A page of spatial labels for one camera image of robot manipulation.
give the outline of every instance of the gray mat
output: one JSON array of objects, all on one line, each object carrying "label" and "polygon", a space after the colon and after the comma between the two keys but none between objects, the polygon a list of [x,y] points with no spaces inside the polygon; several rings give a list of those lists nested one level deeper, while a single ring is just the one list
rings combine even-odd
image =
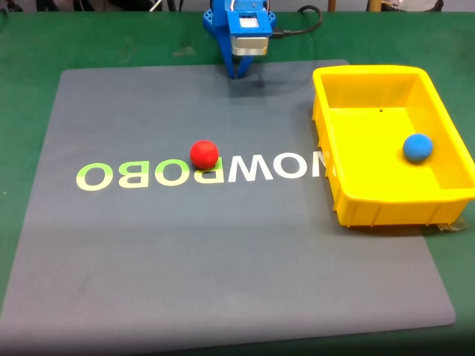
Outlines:
[{"label": "gray mat", "polygon": [[[117,355],[453,323],[418,230],[349,231],[332,212],[312,160],[311,75],[343,63],[255,65],[237,81],[222,66],[64,72],[0,354]],[[218,145],[224,182],[197,182],[191,168],[183,184],[158,183],[157,165],[189,164],[199,139]],[[120,180],[130,161],[148,161],[150,173]],[[95,162],[112,180],[82,190],[76,176]],[[170,164],[159,179],[186,174]],[[146,188],[121,186],[146,177]],[[89,186],[104,179],[99,168],[85,175]]]}]

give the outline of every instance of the blue ball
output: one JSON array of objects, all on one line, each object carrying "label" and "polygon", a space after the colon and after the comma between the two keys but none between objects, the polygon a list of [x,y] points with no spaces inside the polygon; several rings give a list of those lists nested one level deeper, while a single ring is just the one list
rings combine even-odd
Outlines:
[{"label": "blue ball", "polygon": [[406,158],[412,163],[420,163],[432,154],[432,140],[423,133],[410,135],[404,141],[402,150]]}]

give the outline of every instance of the wire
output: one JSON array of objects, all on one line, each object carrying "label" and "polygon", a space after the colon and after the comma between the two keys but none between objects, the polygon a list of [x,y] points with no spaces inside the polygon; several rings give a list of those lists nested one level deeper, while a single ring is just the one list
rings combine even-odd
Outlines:
[{"label": "wire", "polygon": [[320,27],[321,23],[324,21],[324,16],[321,13],[320,9],[316,6],[313,5],[305,5],[301,7],[300,9],[297,10],[298,13],[302,13],[305,10],[314,10],[318,14],[318,21],[304,29],[304,30],[297,30],[297,31],[291,31],[291,30],[274,30],[272,32],[272,36],[270,36],[271,39],[282,39],[283,37],[289,37],[289,36],[298,36],[298,35],[304,35],[305,33],[312,32],[316,30],[317,28]]},{"label": "wire", "polygon": [[149,10],[149,12],[153,13],[155,11],[155,9],[158,7],[158,5],[160,5],[162,2],[162,0],[158,0],[154,6],[151,7],[151,9]]}]

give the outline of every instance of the black cable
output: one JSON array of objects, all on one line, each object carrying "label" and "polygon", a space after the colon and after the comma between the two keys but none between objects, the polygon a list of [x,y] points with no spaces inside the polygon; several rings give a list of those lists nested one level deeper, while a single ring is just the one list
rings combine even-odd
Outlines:
[{"label": "black cable", "polygon": [[289,37],[289,36],[298,36],[298,35],[304,35],[305,33],[312,32],[316,30],[318,27],[320,27],[321,23],[324,21],[324,16],[321,13],[320,9],[316,6],[313,5],[305,5],[301,7],[300,9],[297,10],[298,13],[302,13],[305,10],[314,10],[318,14],[318,21],[304,29],[304,30],[297,30],[297,31],[291,31],[291,30],[274,30],[272,32],[272,36],[270,36],[271,39],[282,39],[283,37]]}]

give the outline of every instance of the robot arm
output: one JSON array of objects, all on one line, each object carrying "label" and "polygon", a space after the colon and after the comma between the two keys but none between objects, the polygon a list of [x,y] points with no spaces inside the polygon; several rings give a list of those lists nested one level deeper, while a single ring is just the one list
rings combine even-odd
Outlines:
[{"label": "robot arm", "polygon": [[[301,7],[298,12],[314,10],[318,21],[305,30],[275,30],[277,18],[269,11],[270,0],[212,0],[211,8],[203,15],[204,27],[216,38],[228,69],[229,78],[246,74],[254,56],[267,53],[269,38],[281,39],[314,31],[323,21],[321,11],[313,6]],[[232,56],[239,56],[235,73]]]}]

